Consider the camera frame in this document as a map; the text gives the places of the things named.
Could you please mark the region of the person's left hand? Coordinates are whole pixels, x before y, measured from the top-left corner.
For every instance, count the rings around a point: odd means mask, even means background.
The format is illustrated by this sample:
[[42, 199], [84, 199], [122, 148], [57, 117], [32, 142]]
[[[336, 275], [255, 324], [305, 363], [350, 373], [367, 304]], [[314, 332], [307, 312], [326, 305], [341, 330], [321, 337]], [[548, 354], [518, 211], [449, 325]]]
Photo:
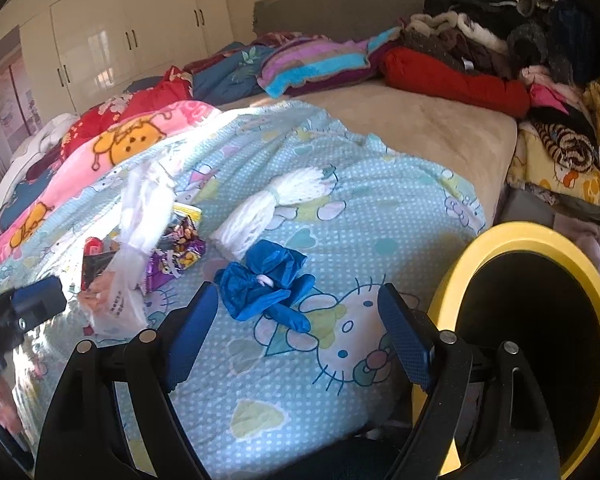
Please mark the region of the person's left hand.
[[0, 425], [10, 434], [22, 433], [22, 422], [12, 397], [12, 390], [4, 377], [0, 377]]

